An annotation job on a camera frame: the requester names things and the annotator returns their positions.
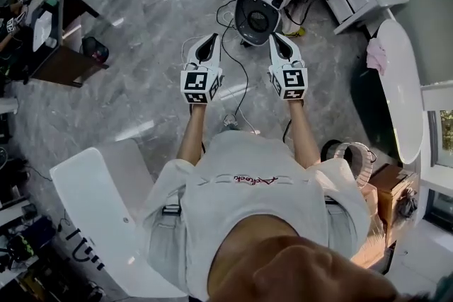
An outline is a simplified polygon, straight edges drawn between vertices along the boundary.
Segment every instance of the black object on floor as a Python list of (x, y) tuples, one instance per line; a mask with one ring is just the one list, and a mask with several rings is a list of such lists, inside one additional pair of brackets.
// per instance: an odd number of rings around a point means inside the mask
[(95, 39), (95, 37), (82, 39), (81, 53), (87, 57), (96, 59), (100, 63), (105, 63), (109, 55), (108, 48)]

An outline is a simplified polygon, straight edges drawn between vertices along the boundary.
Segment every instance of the person's arm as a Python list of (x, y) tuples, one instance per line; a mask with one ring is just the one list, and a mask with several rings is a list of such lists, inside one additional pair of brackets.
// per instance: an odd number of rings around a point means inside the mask
[(11, 10), (12, 13), (16, 14), (17, 16), (21, 13), (22, 10), (22, 4), (21, 3), (14, 3), (9, 6), (9, 10)]
[(9, 33), (1, 42), (0, 42), (0, 52), (3, 52), (5, 47), (8, 45), (9, 41), (13, 39), (13, 33)]
[(201, 158), (201, 143), (203, 138), (203, 122), (205, 121), (206, 105), (194, 105), (189, 123), (185, 128), (183, 141), (179, 146), (176, 158), (186, 160), (193, 165)]
[(294, 158), (303, 168), (321, 162), (321, 154), (314, 139), (308, 119), (300, 100), (288, 101), (291, 114), (292, 141), (294, 142)]

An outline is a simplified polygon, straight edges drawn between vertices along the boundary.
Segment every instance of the marble floor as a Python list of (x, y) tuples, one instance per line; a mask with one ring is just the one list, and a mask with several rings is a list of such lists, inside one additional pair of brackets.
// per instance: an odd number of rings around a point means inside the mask
[[(10, 86), (7, 91), (20, 102), (18, 114), (10, 119), (11, 148), (49, 177), (51, 167), (90, 146), (133, 137), (156, 178), (164, 163), (175, 156), (189, 118), (179, 91), (181, 46), (191, 37), (222, 34), (216, 10), (229, 0), (84, 1), (103, 16), (103, 21), (88, 19), (84, 25), (109, 48), (110, 68), (93, 75), (80, 89), (36, 80), (27, 86)], [(234, 4), (225, 8), (233, 10)], [(229, 21), (231, 14), (224, 17)], [(320, 1), (311, 7), (305, 26), (306, 35), (296, 43), (309, 70), (306, 111), (319, 145), (332, 138), (366, 143), (349, 94), (352, 68), (367, 45), (365, 36), (354, 29), (334, 35), (336, 21)], [(281, 138), (289, 113), (266, 74), (267, 46), (245, 49), (235, 30), (228, 30), (224, 39), (225, 47), (248, 72), (244, 115), (262, 136)], [(194, 42), (187, 42), (185, 54)], [(245, 89), (246, 79), (238, 64), (223, 54), (221, 67), (226, 76), (224, 95), (228, 95), (227, 87)], [(207, 147), (224, 115), (236, 108), (233, 98), (225, 98), (208, 107)], [(248, 128), (241, 116), (239, 124)], [(64, 209), (53, 184), (33, 173), (27, 189), (39, 210), (58, 223)], [(74, 245), (63, 242), (65, 235), (63, 229), (56, 244), (70, 253)], [(106, 290), (106, 301), (125, 296), (105, 272), (90, 265), (74, 267)]]

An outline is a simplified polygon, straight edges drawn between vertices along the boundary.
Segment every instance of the black cable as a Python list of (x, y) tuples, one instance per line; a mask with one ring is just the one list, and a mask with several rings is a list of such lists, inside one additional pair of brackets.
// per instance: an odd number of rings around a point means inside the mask
[(313, 5), (313, 3), (314, 3), (315, 1), (316, 1), (316, 0), (313, 0), (313, 1), (307, 6), (307, 8), (306, 8), (306, 10), (305, 10), (304, 18), (302, 19), (302, 22), (301, 22), (301, 23), (298, 23), (298, 22), (296, 22), (293, 18), (291, 18), (291, 15), (289, 14), (289, 11), (288, 11), (286, 8), (284, 8), (283, 10), (284, 10), (286, 16), (288, 17), (288, 19), (289, 19), (290, 21), (292, 21), (292, 22), (293, 22), (294, 24), (296, 24), (296, 25), (302, 25), (302, 24), (304, 24), (304, 21), (306, 20), (306, 16), (308, 15), (310, 8), (311, 8), (311, 6)]
[(289, 130), (289, 126), (291, 125), (291, 122), (292, 120), (289, 120), (288, 124), (286, 125), (286, 129), (285, 129), (285, 132), (283, 132), (283, 137), (282, 137), (282, 140), (283, 140), (283, 144), (286, 144), (286, 134), (288, 133), (288, 130)]
[(62, 225), (62, 222), (64, 221), (64, 223), (67, 225), (67, 226), (71, 226), (71, 222), (69, 221), (69, 219), (67, 218), (67, 214), (66, 214), (66, 209), (64, 210), (64, 214), (63, 214), (63, 217), (59, 220), (59, 223), (58, 223), (58, 227), (57, 227), (57, 230), (60, 232), (62, 231), (63, 229), (63, 225)]
[(222, 27), (229, 27), (229, 25), (226, 25), (226, 24), (223, 24), (223, 23), (220, 23), (219, 22), (219, 12), (220, 12), (220, 9), (224, 8), (225, 6), (228, 6), (229, 4), (231, 4), (233, 1), (236, 1), (236, 0), (230, 0), (228, 3), (226, 3), (225, 5), (221, 5), (218, 9), (217, 9), (217, 12), (215, 14), (215, 20), (218, 24), (220, 24)]
[(231, 27), (231, 22), (233, 21), (233, 19), (230, 20), (229, 24), (228, 24), (228, 27), (225, 28), (225, 31), (224, 31), (224, 34), (222, 34), (222, 39), (220, 40), (220, 44), (222, 45), (222, 48), (223, 50), (225, 51), (225, 53), (228, 55), (228, 57), (230, 57), (231, 59), (233, 59), (239, 66), (241, 66), (243, 72), (245, 73), (246, 75), (246, 90), (243, 92), (243, 95), (242, 95), (242, 99), (241, 99), (241, 102), (239, 102), (238, 104), (238, 107), (236, 108), (236, 111), (234, 112), (234, 115), (236, 116), (236, 114), (238, 113), (239, 111), (239, 108), (241, 107), (242, 105), (242, 102), (243, 102), (243, 99), (246, 97), (246, 94), (247, 94), (247, 88), (248, 88), (248, 74), (247, 74), (247, 71), (246, 69), (244, 68), (243, 64), (238, 61), (237, 59), (235, 59), (234, 57), (232, 57), (228, 51), (225, 49), (225, 46), (224, 46), (224, 37), (225, 37), (225, 34), (227, 33), (227, 30), (232, 28)]
[[(192, 106), (193, 106), (192, 103), (189, 104), (189, 114), (190, 114), (190, 116), (192, 116)], [(203, 140), (201, 141), (201, 148), (203, 150), (203, 153), (206, 153), (205, 144), (203, 143)]]
[(46, 178), (45, 176), (42, 176), (42, 174), (38, 170), (36, 170), (34, 167), (32, 167), (31, 165), (27, 165), (26, 168), (30, 168), (31, 170), (35, 171), (35, 173), (37, 173), (43, 179), (46, 179), (46, 180), (49, 180), (50, 182), (52, 182), (52, 179), (49, 179), (49, 178)]

